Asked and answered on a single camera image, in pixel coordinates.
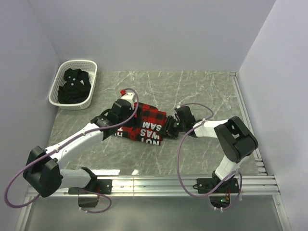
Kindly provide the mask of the red black plaid shirt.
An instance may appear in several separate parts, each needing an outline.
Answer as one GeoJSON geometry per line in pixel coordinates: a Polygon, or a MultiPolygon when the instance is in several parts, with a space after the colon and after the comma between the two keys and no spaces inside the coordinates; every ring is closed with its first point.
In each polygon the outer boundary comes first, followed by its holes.
{"type": "Polygon", "coordinates": [[[159,146],[163,140],[161,130],[166,122],[166,112],[159,111],[149,104],[139,103],[133,121],[120,127],[114,135],[159,146]]]}

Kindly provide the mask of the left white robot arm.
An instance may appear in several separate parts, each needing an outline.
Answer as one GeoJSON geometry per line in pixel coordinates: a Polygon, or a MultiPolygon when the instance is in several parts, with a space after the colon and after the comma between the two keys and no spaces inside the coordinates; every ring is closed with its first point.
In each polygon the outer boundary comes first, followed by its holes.
{"type": "Polygon", "coordinates": [[[120,98],[112,108],[94,117],[79,132],[64,141],[47,147],[32,149],[24,179],[39,193],[48,197],[62,188],[79,188],[85,193],[97,193],[97,176],[88,168],[65,169],[68,162],[90,146],[114,135],[118,128],[133,120],[138,100],[120,98]]]}

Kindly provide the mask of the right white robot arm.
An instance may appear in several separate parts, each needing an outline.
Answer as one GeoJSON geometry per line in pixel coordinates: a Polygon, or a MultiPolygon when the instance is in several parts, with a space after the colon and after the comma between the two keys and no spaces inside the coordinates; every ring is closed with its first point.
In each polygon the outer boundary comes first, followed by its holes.
{"type": "Polygon", "coordinates": [[[237,171],[241,163],[258,148],[257,139],[237,116],[219,121],[195,119],[187,105],[179,106],[175,111],[175,116],[167,117],[160,136],[176,139],[180,132],[185,132],[194,138],[217,138],[224,157],[212,174],[212,187],[219,193],[225,191],[231,179],[229,174],[237,171]]]}

